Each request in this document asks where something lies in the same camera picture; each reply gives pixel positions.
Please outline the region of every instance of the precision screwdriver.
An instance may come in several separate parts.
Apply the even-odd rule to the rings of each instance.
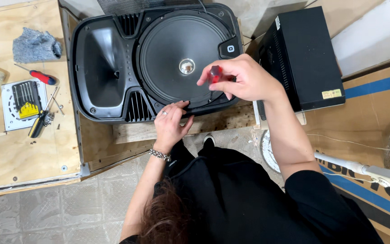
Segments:
[[[57,81],[55,81],[54,78],[52,78],[49,75],[43,74],[42,72],[39,72],[37,70],[29,70],[27,68],[24,68],[24,67],[18,65],[18,64],[14,64],[14,65],[16,65],[16,66],[18,66],[18,67],[20,67],[20,68],[30,72],[30,75],[32,77],[35,77],[35,78],[39,79],[41,82],[43,82],[45,84],[53,86],[53,85],[55,85],[57,83]]]
[[[40,132],[42,131],[43,126],[45,126],[45,119],[46,116],[49,114],[48,106],[51,102],[52,98],[54,97],[55,92],[57,91],[57,86],[55,87],[54,92],[52,92],[51,98],[49,98],[48,103],[46,104],[45,109],[40,110],[39,116],[35,119],[34,124],[32,125],[30,132],[28,133],[28,136],[31,138],[37,138],[37,136],[40,135]]]

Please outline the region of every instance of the chain bracelet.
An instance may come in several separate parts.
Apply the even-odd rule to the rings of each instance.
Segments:
[[[166,162],[171,162],[171,154],[170,155],[166,155],[164,153],[161,153],[159,151],[154,150],[153,148],[150,149],[150,151],[148,153],[153,155],[153,156],[155,156],[156,158],[163,159]]]

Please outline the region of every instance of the red screwdriver handle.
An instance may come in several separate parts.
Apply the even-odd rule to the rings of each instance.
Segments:
[[[52,78],[51,76],[45,75],[45,74],[38,72],[36,70],[31,70],[30,75],[32,77],[39,79],[41,82],[48,84],[48,85],[51,85],[51,86],[53,86],[57,83],[57,81],[55,81],[55,79]]]

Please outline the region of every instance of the rag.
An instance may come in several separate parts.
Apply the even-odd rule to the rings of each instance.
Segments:
[[[49,32],[23,28],[21,36],[13,40],[13,59],[17,63],[33,63],[61,58],[61,43]]]

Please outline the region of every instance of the white wall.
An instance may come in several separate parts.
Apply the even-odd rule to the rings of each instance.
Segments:
[[[332,38],[343,76],[390,59],[390,0]]]

